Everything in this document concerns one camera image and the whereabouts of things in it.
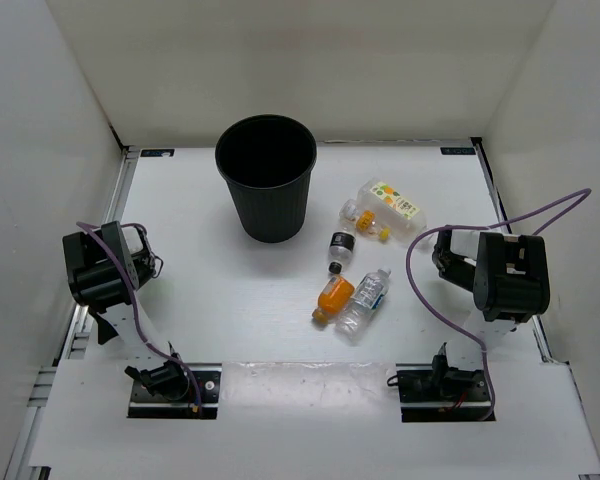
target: black trash can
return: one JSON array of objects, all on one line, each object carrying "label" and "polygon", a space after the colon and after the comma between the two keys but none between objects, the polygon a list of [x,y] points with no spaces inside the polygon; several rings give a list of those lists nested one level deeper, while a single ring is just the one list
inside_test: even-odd
[{"label": "black trash can", "polygon": [[302,228],[315,163],[311,132],[279,115],[242,120],[216,145],[216,165],[242,227],[266,243],[288,240]]}]

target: orange liquid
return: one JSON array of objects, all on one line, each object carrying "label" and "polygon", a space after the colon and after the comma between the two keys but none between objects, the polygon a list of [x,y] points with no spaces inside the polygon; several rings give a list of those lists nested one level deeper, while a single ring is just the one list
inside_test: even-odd
[{"label": "orange liquid", "polygon": [[355,287],[341,276],[335,276],[318,297],[318,306],[330,315],[335,315],[345,306]]}]

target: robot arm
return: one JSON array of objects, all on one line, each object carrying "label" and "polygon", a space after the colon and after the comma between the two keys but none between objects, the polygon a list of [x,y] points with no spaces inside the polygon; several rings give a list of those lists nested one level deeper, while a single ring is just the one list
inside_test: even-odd
[{"label": "robot arm", "polygon": [[[102,225],[94,233],[102,239],[125,269],[134,291],[157,275],[156,257],[146,231],[140,226],[122,228],[119,222]],[[113,262],[93,238],[74,233],[62,239],[69,288],[79,305],[87,306],[98,324],[98,343],[120,336],[130,365],[125,373],[146,390],[165,398],[178,398],[189,389],[186,373],[174,361],[157,356],[148,347],[179,359],[171,344],[161,339],[144,310],[138,305],[134,318],[129,291]],[[143,340],[138,329],[143,333]]]},{"label": "robot arm", "polygon": [[[549,276],[544,240],[473,230],[444,230],[432,255],[440,278],[472,293],[475,308],[463,330],[496,347],[549,306]],[[433,357],[426,373],[398,372],[401,395],[414,404],[458,398],[484,385],[480,346],[454,335]]]}]

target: orange juice bottle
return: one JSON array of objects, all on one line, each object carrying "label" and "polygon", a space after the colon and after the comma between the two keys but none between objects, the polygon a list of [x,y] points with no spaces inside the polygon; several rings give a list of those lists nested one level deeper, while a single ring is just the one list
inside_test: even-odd
[{"label": "orange juice bottle", "polygon": [[344,277],[340,275],[331,277],[318,297],[318,308],[313,311],[313,319],[318,323],[329,323],[329,320],[346,305],[354,290],[354,286]]}]

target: white wall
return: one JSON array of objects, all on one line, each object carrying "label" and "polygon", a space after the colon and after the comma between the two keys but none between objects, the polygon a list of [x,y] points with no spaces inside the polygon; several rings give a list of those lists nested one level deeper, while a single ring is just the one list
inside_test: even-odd
[{"label": "white wall", "polygon": [[61,238],[97,222],[120,151],[43,0],[0,0],[0,479],[66,332]]},{"label": "white wall", "polygon": [[544,235],[554,293],[543,318],[600,453],[600,0],[558,0],[486,140],[509,215],[593,189]]},{"label": "white wall", "polygon": [[481,135],[554,0],[48,0],[126,144]]}]

